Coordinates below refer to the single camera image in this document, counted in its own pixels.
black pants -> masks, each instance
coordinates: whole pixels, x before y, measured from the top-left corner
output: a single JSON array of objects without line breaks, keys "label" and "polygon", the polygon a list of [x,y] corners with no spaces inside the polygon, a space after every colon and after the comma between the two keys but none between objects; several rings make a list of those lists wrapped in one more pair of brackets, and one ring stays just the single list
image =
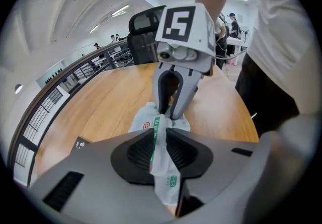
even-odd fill
[{"label": "black pants", "polygon": [[235,53],[235,45],[227,46],[227,56],[234,55]]},{"label": "black pants", "polygon": [[253,121],[259,137],[299,114],[293,98],[269,79],[248,54],[241,66],[235,88],[249,113],[257,113]]},{"label": "black pants", "polygon": [[[221,38],[216,44],[216,56],[226,57],[226,49],[227,40],[226,38]],[[216,65],[220,68],[220,70],[222,69],[224,62],[224,59],[216,59]]]}]

handrail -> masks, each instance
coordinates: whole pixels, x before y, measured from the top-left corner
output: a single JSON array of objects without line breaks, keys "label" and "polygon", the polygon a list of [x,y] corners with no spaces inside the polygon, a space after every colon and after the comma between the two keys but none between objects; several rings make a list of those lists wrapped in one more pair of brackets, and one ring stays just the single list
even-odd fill
[{"label": "handrail", "polygon": [[8,153],[8,161],[7,161],[7,167],[8,169],[13,172],[14,165],[15,165],[15,157],[18,150],[18,143],[19,138],[22,137],[23,131],[27,128],[28,123],[32,119],[33,115],[37,111],[38,107],[43,103],[43,101],[47,98],[47,96],[61,83],[63,82],[69,75],[74,73],[74,71],[81,66],[85,65],[86,63],[90,62],[92,59],[98,57],[99,55],[104,54],[109,64],[107,64],[104,68],[112,65],[114,66],[111,58],[109,57],[108,50],[114,49],[116,47],[122,46],[127,44],[126,40],[113,43],[110,45],[107,45],[105,47],[102,47],[100,49],[97,49],[86,56],[76,60],[74,63],[69,65],[68,67],[64,68],[62,71],[60,71],[49,83],[47,83],[43,89],[35,96],[35,98],[32,100],[32,102],[29,104],[28,108],[24,112],[22,118],[19,121],[19,124],[15,130],[15,133],[13,135],[13,138],[10,143],[9,147],[9,153]]}]

white shirt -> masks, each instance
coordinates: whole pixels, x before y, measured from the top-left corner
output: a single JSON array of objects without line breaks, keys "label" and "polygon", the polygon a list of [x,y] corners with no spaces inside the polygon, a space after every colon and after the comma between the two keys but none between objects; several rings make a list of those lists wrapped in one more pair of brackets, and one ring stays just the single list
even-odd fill
[{"label": "white shirt", "polygon": [[223,21],[218,17],[215,22],[215,33],[220,33],[220,28],[223,26]]},{"label": "white shirt", "polygon": [[[320,60],[318,53],[314,29],[298,0],[258,0],[248,54],[276,85],[294,98],[301,113],[316,112],[320,106],[319,73],[309,77],[307,69]],[[304,91],[303,87],[313,91]]]}]

wooden table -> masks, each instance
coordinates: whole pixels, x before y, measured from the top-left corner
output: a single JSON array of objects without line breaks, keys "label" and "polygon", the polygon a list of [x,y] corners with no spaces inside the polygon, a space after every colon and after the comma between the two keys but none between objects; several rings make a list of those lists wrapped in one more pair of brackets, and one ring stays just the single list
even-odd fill
[{"label": "wooden table", "polygon": [[[86,84],[62,109],[36,155],[41,175],[67,157],[78,136],[95,142],[128,132],[133,117],[153,102],[152,77],[156,63],[104,71]],[[258,142],[255,126],[242,99],[217,66],[213,76],[199,82],[186,110],[194,133]]]}]

chair backrest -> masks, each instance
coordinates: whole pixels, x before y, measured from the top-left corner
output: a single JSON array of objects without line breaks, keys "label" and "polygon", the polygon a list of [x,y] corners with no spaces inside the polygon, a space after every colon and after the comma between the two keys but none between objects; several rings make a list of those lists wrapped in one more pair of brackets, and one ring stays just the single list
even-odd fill
[{"label": "chair backrest", "polygon": [[165,6],[140,12],[129,21],[127,43],[135,65],[158,62],[155,36]]}]

